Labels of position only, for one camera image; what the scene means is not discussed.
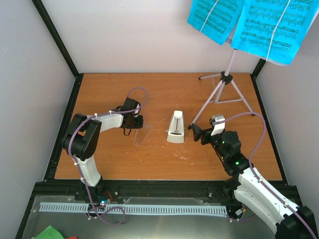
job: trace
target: orange wooden surface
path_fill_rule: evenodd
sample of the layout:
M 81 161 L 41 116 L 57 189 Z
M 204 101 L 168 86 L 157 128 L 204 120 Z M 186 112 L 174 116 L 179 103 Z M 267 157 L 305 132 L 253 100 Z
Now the orange wooden surface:
M 165 179 L 165 180 L 226 180 L 221 162 L 210 145 L 193 141 L 192 131 L 185 129 L 185 143 L 166 141 L 169 120 L 174 110 L 183 111 L 187 127 L 214 89 L 211 79 L 198 80 L 207 73 L 129 73 L 85 74 L 74 114 L 104 113 L 123 104 L 127 92 L 136 86 L 145 87 L 149 101 L 141 110 L 145 121 L 153 125 L 142 145 L 133 144 L 135 130 L 129 136 L 121 128 L 100 134 L 95 161 L 104 179 Z M 233 74 L 235 83 L 250 106 L 260 113 L 259 104 L 249 74 Z M 143 102 L 143 91 L 136 90 L 131 98 Z M 225 86 L 220 100 L 237 99 L 231 84 Z M 209 118 L 223 114 L 226 118 L 246 112 L 243 102 L 209 104 L 196 122 L 208 128 Z M 242 116 L 226 123 L 227 130 L 238 132 L 242 152 L 246 157 L 258 142 L 262 123 L 258 117 Z M 268 180 L 281 180 L 274 152 L 266 135 L 253 157 L 253 163 Z M 56 179 L 78 179 L 79 173 L 71 158 L 62 152 Z

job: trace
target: musical notation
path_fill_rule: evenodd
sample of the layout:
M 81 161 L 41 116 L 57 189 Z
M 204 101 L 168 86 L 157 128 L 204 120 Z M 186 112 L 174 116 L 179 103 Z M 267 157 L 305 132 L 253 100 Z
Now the musical notation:
M 222 45 L 239 19 L 244 0 L 216 1 L 194 0 L 187 22 Z
M 291 0 L 282 16 L 287 4 L 288 0 L 246 0 L 231 46 L 261 57 L 266 57 L 270 48 L 270 59 L 290 64 L 319 1 Z

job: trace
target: tripod stand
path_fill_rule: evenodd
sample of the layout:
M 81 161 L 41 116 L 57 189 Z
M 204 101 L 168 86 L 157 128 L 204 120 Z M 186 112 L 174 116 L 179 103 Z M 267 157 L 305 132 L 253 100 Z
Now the tripod stand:
M 190 123 L 190 125 L 188 126 L 188 129 L 191 129 L 191 125 L 192 123 L 195 123 L 196 120 L 199 118 L 199 116 L 201 115 L 201 113 L 204 111 L 204 109 L 206 108 L 206 106 L 209 103 L 215 102 L 215 104 L 219 104 L 219 103 L 230 103 L 230 102 L 237 102 L 237 101 L 243 101 L 245 103 L 245 105 L 247 106 L 248 110 L 250 112 L 253 112 L 253 110 L 251 109 L 250 105 L 248 104 L 248 102 L 246 101 L 245 97 L 243 96 L 243 94 L 240 92 L 240 90 L 238 89 L 237 85 L 235 84 L 235 82 L 233 81 L 233 76 L 229 74 L 230 72 L 230 68 L 231 65 L 234 62 L 236 53 L 237 53 L 237 49 L 233 49 L 230 59 L 229 59 L 229 63 L 227 65 L 226 71 L 221 72 L 220 74 L 215 74 L 215 75 L 210 75 L 210 76 L 203 76 L 203 77 L 199 77 L 200 80 L 203 79 L 207 79 L 207 78 L 214 78 L 214 77 L 218 77 L 221 76 L 220 81 L 218 83 L 218 85 L 216 86 L 216 88 L 214 89 L 214 91 L 211 93 L 211 95 L 208 97 L 207 101 L 205 102 L 205 104 L 203 105 L 203 107 L 200 109 L 200 111 L 198 112 L 198 114 L 196 115 L 195 119 Z M 240 99 L 237 100 L 230 100 L 230 101 L 219 101 L 220 95 L 224 89 L 225 85 L 228 85 L 229 83 L 231 83 L 233 85 L 233 87 L 235 88 L 235 90 L 237 91 L 237 93 L 240 96 Z

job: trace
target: white robotic arm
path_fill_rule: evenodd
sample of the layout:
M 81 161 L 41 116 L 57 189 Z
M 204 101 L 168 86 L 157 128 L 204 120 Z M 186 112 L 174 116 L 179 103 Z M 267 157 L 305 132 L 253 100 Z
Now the white robotic arm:
M 90 187 L 96 187 L 102 177 L 98 172 L 94 160 L 94 152 L 97 146 L 99 134 L 111 128 L 121 127 L 129 129 L 129 134 L 133 128 L 141 128 L 143 126 L 143 116 L 139 116 L 140 103 L 126 98 L 123 106 L 117 107 L 101 116 L 96 116 L 88 120 L 80 131 L 85 132 L 84 135 L 78 134 L 76 128 L 89 118 L 82 114 L 76 114 L 70 123 L 66 134 L 62 140 L 63 147 L 68 152 L 68 147 L 72 135 L 76 132 L 73 142 L 71 142 L 71 152 L 77 159 L 81 172 Z
M 225 118 L 222 115 L 210 119 L 212 128 L 202 130 L 192 124 L 194 141 L 201 138 L 201 144 L 211 144 L 222 162 L 229 180 L 225 181 L 224 195 L 228 201 L 238 201 L 250 208 L 273 231 L 277 239 L 313 238 L 309 230 L 288 208 L 296 211 L 318 236 L 312 211 L 299 207 L 274 188 L 241 153 L 241 142 L 235 131 L 225 131 Z
M 123 123 L 123 115 L 115 113 L 111 115 L 97 117 L 95 118 L 95 120 L 98 120 L 102 123 L 101 129 L 100 129 L 100 133 L 102 133 L 103 131 L 106 131 L 111 128 L 121 127 Z M 81 171 L 87 181 L 87 184 L 90 187 L 95 187 L 100 181 L 101 175 L 96 168 L 94 155 L 85 159 L 84 161 L 80 160 L 79 158 L 77 159 L 81 167 Z

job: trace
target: music stand leg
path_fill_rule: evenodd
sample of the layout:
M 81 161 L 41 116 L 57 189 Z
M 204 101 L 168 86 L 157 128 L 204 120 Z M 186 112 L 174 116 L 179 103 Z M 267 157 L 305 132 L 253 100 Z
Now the music stand leg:
M 250 107 L 250 105 L 248 104 L 247 100 L 245 99 L 245 97 L 243 96 L 243 94 L 241 93 L 241 91 L 238 89 L 237 85 L 235 84 L 234 81 L 231 81 L 231 84 L 233 85 L 233 87 L 235 88 L 235 90 L 237 91 L 237 93 L 239 94 L 240 98 L 242 99 L 242 101 L 245 103 L 246 107 L 248 108 L 248 110 L 250 112 L 253 112 L 253 109 Z
M 224 89 L 224 86 L 225 86 L 225 82 L 223 82 L 223 84 L 221 85 L 221 87 L 219 88 L 217 94 L 216 94 L 216 98 L 215 98 L 215 103 L 218 103 L 219 101 L 219 97 L 221 95 L 221 93 L 223 92 L 223 89 Z
M 208 79 L 208 78 L 214 78 L 214 77 L 217 77 L 217 76 L 220 76 L 220 73 L 219 74 L 215 74 L 215 75 L 210 75 L 210 76 L 202 76 L 202 77 L 199 77 L 198 79 L 199 80 L 203 80 L 203 79 Z
M 218 91 L 219 87 L 223 84 L 223 81 L 219 81 L 218 85 L 216 86 L 216 88 L 214 89 L 214 91 L 210 94 L 210 96 L 208 97 L 207 101 L 205 102 L 205 104 L 202 106 L 202 108 L 200 109 L 200 111 L 198 112 L 198 114 L 196 115 L 195 119 L 190 123 L 190 125 L 188 126 L 188 129 L 191 129 L 191 125 L 192 123 L 195 123 L 196 120 L 200 117 L 201 113 L 204 111 L 204 109 L 206 108 L 206 106 L 209 104 L 210 100 L 213 98 L 213 96 L 216 94 L 216 92 Z

